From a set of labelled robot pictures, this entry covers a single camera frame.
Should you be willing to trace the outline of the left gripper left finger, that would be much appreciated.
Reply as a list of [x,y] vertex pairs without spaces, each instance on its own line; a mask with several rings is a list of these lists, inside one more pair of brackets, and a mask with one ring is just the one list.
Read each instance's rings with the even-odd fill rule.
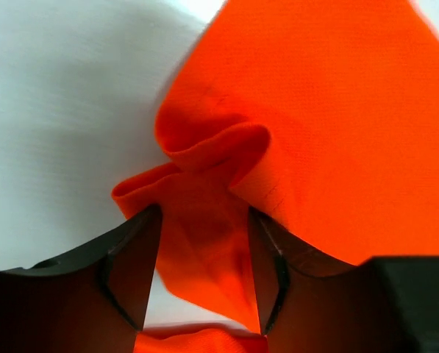
[[68,252],[0,271],[0,352],[132,352],[162,219],[151,205]]

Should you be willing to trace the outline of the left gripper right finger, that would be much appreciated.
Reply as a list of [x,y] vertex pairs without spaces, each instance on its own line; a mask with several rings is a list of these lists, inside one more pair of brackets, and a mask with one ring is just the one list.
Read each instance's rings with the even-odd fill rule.
[[350,265],[256,209],[248,238],[270,352],[439,353],[439,257]]

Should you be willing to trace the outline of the orange shorts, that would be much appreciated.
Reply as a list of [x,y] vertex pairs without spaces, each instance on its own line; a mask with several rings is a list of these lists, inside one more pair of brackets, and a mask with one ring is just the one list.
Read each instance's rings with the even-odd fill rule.
[[439,257],[439,40],[407,1],[228,1],[156,117],[169,162],[116,185],[163,213],[172,294],[251,331],[162,330],[136,352],[270,352],[250,209],[350,265]]

